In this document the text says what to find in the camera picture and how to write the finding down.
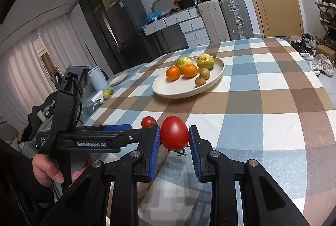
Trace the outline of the person's left hand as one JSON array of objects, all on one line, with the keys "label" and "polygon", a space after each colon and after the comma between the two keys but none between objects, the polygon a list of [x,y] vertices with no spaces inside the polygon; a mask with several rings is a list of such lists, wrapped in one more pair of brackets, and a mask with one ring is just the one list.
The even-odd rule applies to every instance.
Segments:
[{"label": "person's left hand", "polygon": [[33,157],[33,173],[37,181],[44,187],[50,188],[51,182],[64,182],[64,176],[58,165],[48,155],[37,154]]}]

